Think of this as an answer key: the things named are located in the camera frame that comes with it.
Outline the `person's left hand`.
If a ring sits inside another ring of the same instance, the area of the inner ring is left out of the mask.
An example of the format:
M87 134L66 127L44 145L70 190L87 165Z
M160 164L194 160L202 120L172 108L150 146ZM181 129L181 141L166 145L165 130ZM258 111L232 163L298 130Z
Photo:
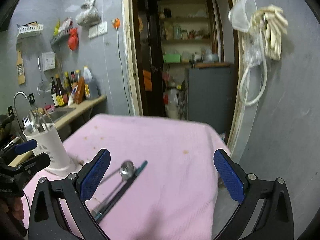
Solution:
M1 198L1 239L23 239L9 216L18 222L24 219L24 210L21 198Z

